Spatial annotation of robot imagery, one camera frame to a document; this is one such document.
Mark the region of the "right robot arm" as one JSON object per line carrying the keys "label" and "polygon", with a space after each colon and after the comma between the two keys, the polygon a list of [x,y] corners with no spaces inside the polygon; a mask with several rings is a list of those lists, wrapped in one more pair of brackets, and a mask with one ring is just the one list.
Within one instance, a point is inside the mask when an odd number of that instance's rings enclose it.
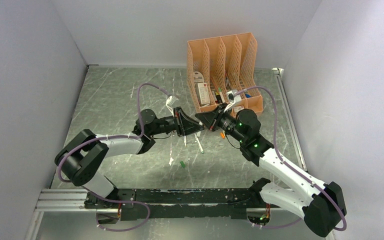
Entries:
{"label": "right robot arm", "polygon": [[239,142],[239,150],[246,160],[278,177],[289,188],[273,182],[257,187],[250,193],[255,207],[265,203],[278,206],[302,219],[316,235],[327,237],[343,223],[347,214],[342,188],[334,181],[325,183],[288,160],[261,133],[261,122],[251,109],[240,110],[235,117],[220,105],[212,111],[195,114],[210,131],[222,129]]}

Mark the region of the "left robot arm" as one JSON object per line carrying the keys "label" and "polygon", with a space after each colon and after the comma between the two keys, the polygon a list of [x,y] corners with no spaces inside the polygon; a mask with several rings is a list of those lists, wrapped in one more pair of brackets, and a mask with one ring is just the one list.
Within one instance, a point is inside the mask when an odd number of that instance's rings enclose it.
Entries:
{"label": "left robot arm", "polygon": [[176,132],[179,137],[185,137],[204,130],[181,107],[175,107],[172,115],[161,118],[151,109],[144,109],[140,114],[131,133],[118,138],[84,129],[55,157],[55,164],[68,180],[76,187],[84,187],[97,194],[98,201],[106,208],[118,203],[119,190],[98,172],[105,158],[144,154],[155,144],[155,135]]}

